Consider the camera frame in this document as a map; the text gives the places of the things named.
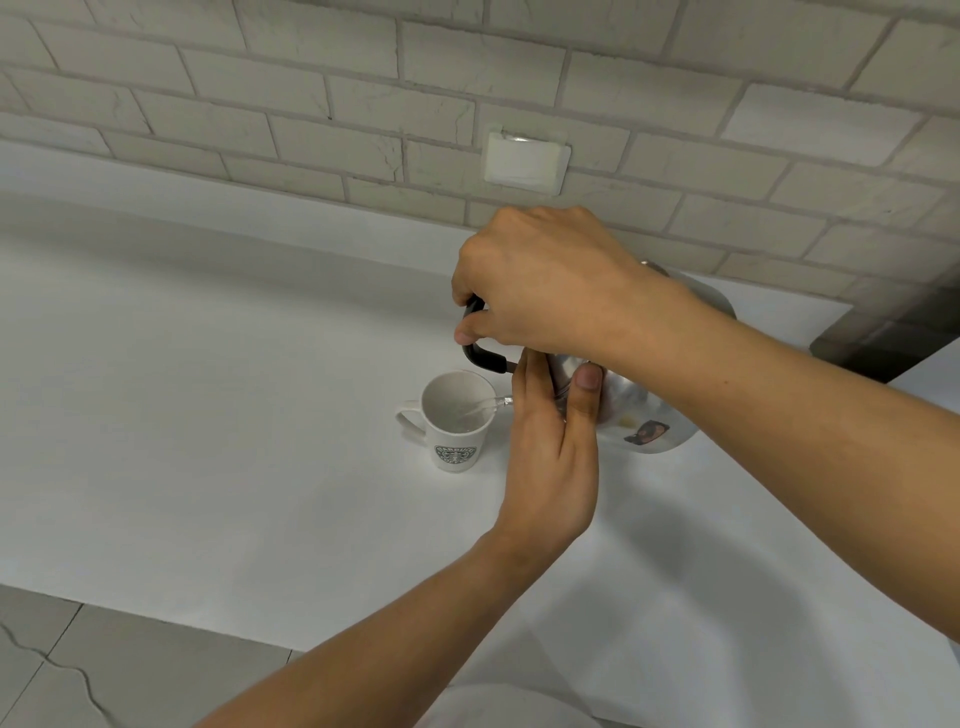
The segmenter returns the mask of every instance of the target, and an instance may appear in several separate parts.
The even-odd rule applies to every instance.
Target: white mug
[[[499,400],[493,385],[480,375],[463,370],[447,372],[431,379],[419,400],[408,400],[398,407],[396,419],[427,445],[434,465],[448,473],[462,473],[480,457],[496,414],[496,402]],[[489,406],[470,412],[483,403]],[[419,415],[417,419],[424,426],[415,424],[411,414]]]

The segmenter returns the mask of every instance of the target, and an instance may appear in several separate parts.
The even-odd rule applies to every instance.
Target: kettle handle
[[[467,301],[467,309],[464,311],[464,318],[466,319],[471,313],[476,313],[477,311],[482,311],[483,307],[487,305],[486,302],[473,294],[470,297],[470,300]],[[470,364],[475,367],[480,367],[480,369],[486,369],[490,372],[497,372],[500,375],[512,374],[514,369],[516,369],[516,364],[512,361],[508,361],[507,357],[494,353],[488,352],[486,349],[481,349],[476,344],[470,344],[469,346],[464,347],[464,354],[469,359]]]

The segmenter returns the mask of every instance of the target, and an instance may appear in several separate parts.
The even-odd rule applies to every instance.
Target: mug logo
[[[448,465],[460,465],[473,457],[477,448],[445,448],[442,445],[437,445],[434,450],[437,451],[437,457]]]

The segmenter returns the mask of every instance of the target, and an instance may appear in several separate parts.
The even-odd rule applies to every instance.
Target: floor tile
[[[94,696],[121,724],[182,728],[283,667],[289,653],[86,605],[51,658],[85,670]],[[3,728],[102,728],[98,719],[79,674],[44,666]]]
[[[27,647],[49,650],[80,608],[72,601],[0,586],[0,622]],[[0,634],[0,720],[40,667],[40,658]]]

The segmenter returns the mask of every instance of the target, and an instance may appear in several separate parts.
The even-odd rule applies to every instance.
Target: brick wall
[[[960,0],[0,0],[0,67],[7,138],[472,227],[586,205],[854,303],[815,351],[873,376],[960,333]],[[481,181],[491,124],[566,139],[559,198]]]

